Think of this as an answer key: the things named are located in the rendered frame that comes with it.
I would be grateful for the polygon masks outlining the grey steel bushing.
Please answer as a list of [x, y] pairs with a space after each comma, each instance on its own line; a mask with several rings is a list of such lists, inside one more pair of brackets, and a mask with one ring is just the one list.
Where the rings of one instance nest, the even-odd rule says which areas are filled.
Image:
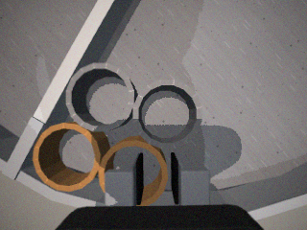
[[[142, 107], [145, 101], [158, 91], [172, 91], [186, 101], [189, 120], [185, 129], [171, 138], [152, 135], [142, 121]], [[197, 94], [185, 83], [177, 80], [158, 80], [148, 84], [137, 96], [133, 106], [133, 122], [138, 134], [150, 145], [160, 149], [175, 149], [187, 144], [197, 133], [202, 122], [202, 107]]]
[[[96, 121], [86, 106], [90, 86], [105, 77], [115, 77], [125, 82], [129, 91], [129, 103], [125, 113], [112, 124]], [[70, 116], [80, 127], [91, 131], [107, 132], [124, 126], [133, 117], [133, 106], [138, 94], [130, 78], [118, 67], [108, 63], [92, 63], [81, 68], [69, 81], [66, 89], [66, 106]]]

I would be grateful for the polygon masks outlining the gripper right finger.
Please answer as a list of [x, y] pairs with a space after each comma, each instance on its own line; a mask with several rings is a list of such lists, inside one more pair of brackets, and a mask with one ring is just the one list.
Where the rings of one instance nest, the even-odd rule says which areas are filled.
[[210, 205], [210, 171], [195, 168], [184, 152], [171, 152], [175, 205]]

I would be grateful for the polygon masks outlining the bronze bushing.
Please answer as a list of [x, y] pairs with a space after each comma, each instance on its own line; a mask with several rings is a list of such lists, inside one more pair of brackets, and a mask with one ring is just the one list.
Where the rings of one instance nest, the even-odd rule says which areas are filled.
[[[73, 172], [60, 159], [59, 142], [70, 129], [85, 135], [92, 144], [95, 158], [91, 172]], [[77, 122], [50, 126], [39, 135], [35, 143], [33, 155], [35, 171], [45, 184], [55, 190], [65, 192], [79, 190], [98, 175], [102, 158], [109, 149], [109, 141], [104, 132], [88, 130], [79, 126]]]
[[109, 151], [102, 158], [99, 172], [99, 181], [100, 186], [105, 192], [105, 181], [104, 174], [107, 170], [114, 170], [113, 160], [115, 157], [115, 153], [117, 150], [120, 150], [124, 147], [133, 147], [137, 146], [151, 152], [160, 164], [160, 171], [157, 178], [153, 181], [153, 183], [144, 187], [141, 205], [136, 206], [148, 206], [154, 202], [162, 195], [165, 190], [166, 183], [168, 180], [167, 173], [167, 164], [165, 160], [165, 156], [160, 148], [157, 148], [153, 145], [148, 144], [140, 135], [139, 136], [129, 136], [124, 140], [118, 142], [113, 147], [109, 149]]

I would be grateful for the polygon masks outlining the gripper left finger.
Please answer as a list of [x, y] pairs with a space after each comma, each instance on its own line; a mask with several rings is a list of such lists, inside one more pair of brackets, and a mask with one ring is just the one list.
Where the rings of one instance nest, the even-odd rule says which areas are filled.
[[120, 169], [105, 172], [105, 205], [141, 205], [144, 190], [143, 152], [131, 152]]

